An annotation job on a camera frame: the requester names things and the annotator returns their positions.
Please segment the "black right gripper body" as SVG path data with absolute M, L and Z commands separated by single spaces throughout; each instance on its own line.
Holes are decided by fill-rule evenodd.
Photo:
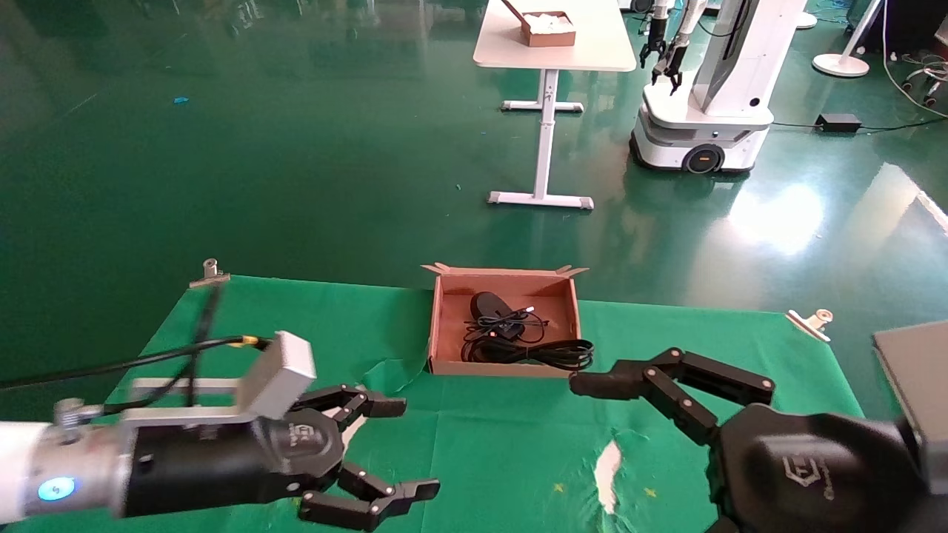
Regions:
M 924 532 L 927 484 L 894 424 L 754 404 L 721 426 L 711 500 L 739 532 Z

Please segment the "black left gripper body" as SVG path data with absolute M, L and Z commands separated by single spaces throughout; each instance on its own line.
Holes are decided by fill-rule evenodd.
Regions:
M 331 485 L 338 425 L 317 411 L 213 427 L 146 427 L 133 447 L 126 515 L 263 505 Z

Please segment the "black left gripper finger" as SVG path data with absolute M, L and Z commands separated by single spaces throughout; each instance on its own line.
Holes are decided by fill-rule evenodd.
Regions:
M 356 386 L 339 384 L 312 392 L 305 392 L 293 404 L 293 411 L 314 409 L 325 412 L 337 408 L 334 415 L 327 415 L 340 432 L 344 432 L 359 418 L 399 418 L 407 411 L 406 398 L 390 398 L 382 392 L 362 390 Z
M 384 520 L 434 499 L 441 489 L 437 478 L 387 483 L 356 463 L 342 463 L 326 480 L 319 488 L 302 492 L 298 518 L 351 531 L 373 532 Z

